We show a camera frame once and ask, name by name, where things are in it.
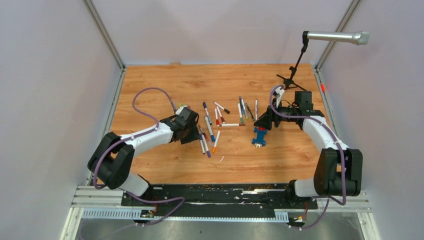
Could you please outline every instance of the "floor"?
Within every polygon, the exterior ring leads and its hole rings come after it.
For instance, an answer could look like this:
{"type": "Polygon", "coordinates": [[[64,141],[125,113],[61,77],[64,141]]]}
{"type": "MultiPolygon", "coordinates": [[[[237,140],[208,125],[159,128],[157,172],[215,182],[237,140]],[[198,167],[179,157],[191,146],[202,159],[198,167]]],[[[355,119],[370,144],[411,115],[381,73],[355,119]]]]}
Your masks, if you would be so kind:
{"type": "MultiPolygon", "coordinates": [[[[215,123],[214,101],[230,110],[222,112],[226,123],[239,123],[239,96],[254,109],[258,99],[258,115],[269,105],[273,86],[282,84],[276,74],[290,76],[290,64],[207,64],[129,66],[123,80],[111,131],[118,135],[138,132],[154,122],[132,108],[135,94],[147,87],[167,91],[172,100],[199,113],[199,124],[206,130],[205,101],[215,123]]],[[[323,100],[310,64],[300,64],[294,77],[297,84],[312,91],[314,109],[326,114],[323,100]]],[[[294,92],[288,89],[283,99],[293,102],[294,92]]],[[[136,106],[158,119],[173,115],[163,93],[151,90],[141,94],[136,106]]],[[[181,145],[173,142],[157,146],[136,157],[133,173],[151,183],[286,183],[313,176],[320,153],[311,139],[293,122],[283,122],[265,135],[266,146],[255,148],[252,138],[253,120],[246,126],[217,127],[221,130],[216,153],[211,158],[202,154],[199,141],[181,145]]]]}
{"type": "MultiPolygon", "coordinates": [[[[313,223],[318,218],[318,213],[308,213],[307,217],[308,222],[313,223]]],[[[134,222],[119,219],[83,219],[80,224],[82,238],[77,236],[75,239],[103,239],[115,230],[128,225],[134,225],[134,222]]],[[[304,231],[289,229],[286,223],[163,221],[147,227],[131,226],[110,235],[107,239],[363,240],[364,236],[356,213],[329,212],[316,227],[304,231]]]]}

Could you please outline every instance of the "black tripod stand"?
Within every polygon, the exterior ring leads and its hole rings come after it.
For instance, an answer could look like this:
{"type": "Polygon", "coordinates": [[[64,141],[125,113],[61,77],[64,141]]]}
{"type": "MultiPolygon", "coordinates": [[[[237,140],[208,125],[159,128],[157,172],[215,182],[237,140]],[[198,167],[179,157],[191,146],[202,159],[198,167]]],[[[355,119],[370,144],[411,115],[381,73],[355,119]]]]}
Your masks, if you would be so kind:
{"type": "Polygon", "coordinates": [[[303,91],[307,91],[305,88],[299,86],[298,84],[295,83],[295,81],[293,81],[293,77],[295,76],[296,71],[298,70],[299,62],[301,61],[301,58],[302,58],[304,52],[306,52],[306,49],[308,48],[308,43],[309,43],[308,31],[304,31],[303,32],[303,34],[302,34],[302,42],[303,42],[303,47],[300,50],[300,56],[299,56],[299,59],[296,62],[296,66],[294,66],[294,67],[293,66],[290,66],[290,68],[289,68],[289,70],[291,71],[290,78],[285,78],[285,77],[277,74],[277,77],[280,77],[280,78],[283,79],[283,82],[282,83],[284,84],[284,89],[285,90],[287,90],[287,89],[294,89],[294,88],[300,88],[303,91]]]}

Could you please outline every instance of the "wall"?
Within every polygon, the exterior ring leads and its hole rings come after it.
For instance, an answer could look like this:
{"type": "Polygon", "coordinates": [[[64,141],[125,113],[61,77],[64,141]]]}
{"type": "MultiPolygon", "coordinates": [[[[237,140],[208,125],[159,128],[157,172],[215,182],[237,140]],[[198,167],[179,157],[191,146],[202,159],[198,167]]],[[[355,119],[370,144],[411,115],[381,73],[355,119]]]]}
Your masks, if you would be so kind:
{"type": "Polygon", "coordinates": [[[381,239],[422,239],[423,1],[364,0],[322,74],[340,138],[363,152],[366,190],[381,239]]]}
{"type": "Polygon", "coordinates": [[[57,240],[119,78],[86,7],[1,1],[0,239],[57,240]]]}
{"type": "MultiPolygon", "coordinates": [[[[334,31],[351,0],[94,0],[127,65],[293,63],[302,32],[334,31]]],[[[316,64],[327,43],[310,42],[316,64]]]]}

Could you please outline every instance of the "gray floor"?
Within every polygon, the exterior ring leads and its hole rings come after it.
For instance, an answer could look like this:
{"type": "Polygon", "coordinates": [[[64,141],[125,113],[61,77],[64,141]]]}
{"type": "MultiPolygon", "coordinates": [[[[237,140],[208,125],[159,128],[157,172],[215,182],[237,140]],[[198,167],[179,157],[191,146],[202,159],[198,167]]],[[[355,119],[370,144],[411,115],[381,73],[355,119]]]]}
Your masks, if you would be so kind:
{"type": "MultiPolygon", "coordinates": [[[[318,214],[308,213],[307,224],[318,214]]],[[[84,240],[99,240],[134,222],[131,220],[85,219],[80,227],[84,240]]],[[[129,227],[108,240],[363,240],[356,213],[326,213],[312,229],[296,231],[285,223],[163,221],[146,227],[129,227]]]]}

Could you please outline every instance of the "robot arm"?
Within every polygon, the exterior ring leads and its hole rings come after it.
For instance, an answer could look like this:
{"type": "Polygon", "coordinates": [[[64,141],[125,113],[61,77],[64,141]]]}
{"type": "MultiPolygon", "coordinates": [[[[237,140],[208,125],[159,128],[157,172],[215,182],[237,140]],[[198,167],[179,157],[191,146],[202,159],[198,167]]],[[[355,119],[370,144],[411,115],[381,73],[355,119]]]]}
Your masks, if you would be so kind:
{"type": "MultiPolygon", "coordinates": [[[[266,112],[259,117],[254,126],[271,130],[273,123],[275,127],[278,127],[281,122],[295,122],[301,130],[308,134],[318,151],[321,152],[314,176],[309,179],[290,181],[288,192],[294,193],[298,197],[341,196],[342,173],[337,171],[337,166],[341,163],[340,152],[332,138],[332,134],[336,135],[328,127],[324,114],[313,109],[312,93],[296,91],[294,103],[286,107],[280,104],[284,90],[278,88],[273,94],[274,108],[287,117],[275,114],[268,106],[266,112]],[[332,134],[322,125],[326,125],[332,134]]],[[[350,149],[338,137],[336,137],[336,141],[345,155],[346,195],[357,196],[361,191],[362,153],[358,149],[350,149]]]]}
{"type": "Polygon", "coordinates": [[[147,129],[118,136],[113,132],[106,134],[88,162],[88,169],[94,172],[101,155],[114,143],[128,139],[118,144],[104,158],[98,171],[98,178],[110,189],[120,188],[124,191],[142,196],[151,185],[139,175],[130,173],[133,158],[145,151],[159,145],[180,141],[181,144],[190,143],[199,139],[199,131],[196,127],[199,115],[188,107],[180,107],[175,115],[159,121],[157,129],[151,133],[140,135],[156,125],[147,129]]]}

